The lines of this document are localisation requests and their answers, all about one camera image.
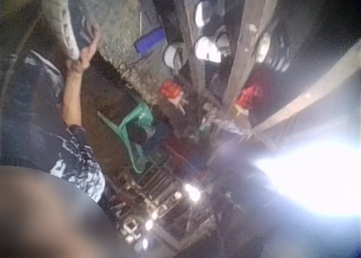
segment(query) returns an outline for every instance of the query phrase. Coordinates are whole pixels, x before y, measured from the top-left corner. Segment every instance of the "bright light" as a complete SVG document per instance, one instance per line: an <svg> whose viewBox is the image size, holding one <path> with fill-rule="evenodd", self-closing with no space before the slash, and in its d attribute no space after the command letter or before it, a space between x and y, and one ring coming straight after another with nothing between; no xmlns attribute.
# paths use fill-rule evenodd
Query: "bright light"
<svg viewBox="0 0 361 258"><path fill-rule="evenodd" d="M152 228L153 228L153 221L152 220L148 220L147 222L146 222L146 230L147 231L150 231Z"/></svg>
<svg viewBox="0 0 361 258"><path fill-rule="evenodd" d="M152 219L156 220L158 218L158 212L157 211L154 211L152 213Z"/></svg>
<svg viewBox="0 0 361 258"><path fill-rule="evenodd" d="M175 198L175 199L179 200L179 199L181 199L181 197L182 197L182 193L181 193L181 192L176 192L176 193L174 193L174 198Z"/></svg>
<svg viewBox="0 0 361 258"><path fill-rule="evenodd" d="M132 237L131 235L128 235L125 240L128 242L128 243L131 243L133 240L134 240L134 237Z"/></svg>
<svg viewBox="0 0 361 258"><path fill-rule="evenodd" d="M256 165L280 194L314 212L361 215L360 150L323 142Z"/></svg>
<svg viewBox="0 0 361 258"><path fill-rule="evenodd" d="M143 239L143 249L147 249L148 248L148 239L147 238L145 238L145 239Z"/></svg>
<svg viewBox="0 0 361 258"><path fill-rule="evenodd" d="M200 191L195 188L194 186L190 185L190 184L186 184L184 186L185 190L188 192L190 199L194 202L198 202L199 199L201 198L201 193Z"/></svg>

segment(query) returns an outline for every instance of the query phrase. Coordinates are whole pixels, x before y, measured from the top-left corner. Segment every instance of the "green plastic chair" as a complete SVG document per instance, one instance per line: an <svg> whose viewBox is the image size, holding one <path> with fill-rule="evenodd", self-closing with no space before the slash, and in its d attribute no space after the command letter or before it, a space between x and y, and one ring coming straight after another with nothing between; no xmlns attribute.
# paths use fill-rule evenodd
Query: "green plastic chair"
<svg viewBox="0 0 361 258"><path fill-rule="evenodd" d="M135 97L135 99L139 103L138 106L123 119L119 126L111 122L100 111L98 111L98 116L122 139L128 150L134 171L138 174L141 174L146 169L146 163L148 162L148 159L143 154L142 147L139 144L129 140L126 125L131 121L136 120L136 125L138 127L147 130L152 127L153 115L146 103L137 97Z"/></svg>

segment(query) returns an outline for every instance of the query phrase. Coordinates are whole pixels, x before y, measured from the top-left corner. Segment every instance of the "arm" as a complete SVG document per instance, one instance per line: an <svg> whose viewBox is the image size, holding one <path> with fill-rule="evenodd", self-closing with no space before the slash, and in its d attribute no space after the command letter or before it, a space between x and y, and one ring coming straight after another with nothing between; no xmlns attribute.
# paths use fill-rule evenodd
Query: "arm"
<svg viewBox="0 0 361 258"><path fill-rule="evenodd" d="M96 52L96 47L100 39L100 28L98 24L93 27L93 33L93 41L81 51L80 58L76 61L67 61L67 78L63 97L63 120L68 126L81 126L81 82L84 70L89 67L90 60Z"/></svg>

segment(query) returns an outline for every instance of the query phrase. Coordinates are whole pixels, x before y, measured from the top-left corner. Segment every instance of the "red object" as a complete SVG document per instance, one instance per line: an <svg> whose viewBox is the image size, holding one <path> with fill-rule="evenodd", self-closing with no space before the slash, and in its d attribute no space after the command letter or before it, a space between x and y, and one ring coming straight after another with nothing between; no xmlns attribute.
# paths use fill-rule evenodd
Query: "red object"
<svg viewBox="0 0 361 258"><path fill-rule="evenodd" d="M255 70L242 93L238 97L236 103L243 109L252 110L258 106L261 101L267 97L266 90L268 88L266 82L268 80L268 71L264 69Z"/></svg>
<svg viewBox="0 0 361 258"><path fill-rule="evenodd" d="M180 85L173 82L171 79L167 79L161 86L160 91L167 99L176 99L182 92Z"/></svg>

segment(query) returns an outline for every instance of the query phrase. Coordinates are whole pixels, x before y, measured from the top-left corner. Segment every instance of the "dark t-shirt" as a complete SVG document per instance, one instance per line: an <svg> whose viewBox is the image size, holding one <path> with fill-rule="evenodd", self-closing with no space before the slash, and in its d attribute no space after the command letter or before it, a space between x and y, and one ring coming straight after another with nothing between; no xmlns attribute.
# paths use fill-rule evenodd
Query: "dark t-shirt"
<svg viewBox="0 0 361 258"><path fill-rule="evenodd" d="M51 173L74 183L95 201L105 180L80 126L67 127L61 117L64 80L59 70L36 51L17 59L1 53L1 85L5 93L1 113L0 164Z"/></svg>

